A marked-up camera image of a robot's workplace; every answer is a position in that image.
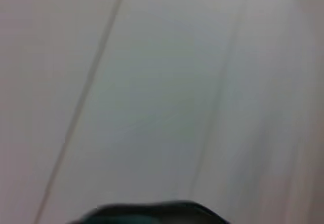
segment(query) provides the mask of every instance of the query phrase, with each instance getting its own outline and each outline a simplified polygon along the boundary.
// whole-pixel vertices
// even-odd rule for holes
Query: white wall
[[[114,0],[0,0],[0,223],[32,224]]]
[[[31,223],[115,0],[0,1],[0,221]],[[179,198],[320,223],[321,4],[123,0],[39,223]]]
[[[188,199],[242,0],[123,0],[41,223]]]

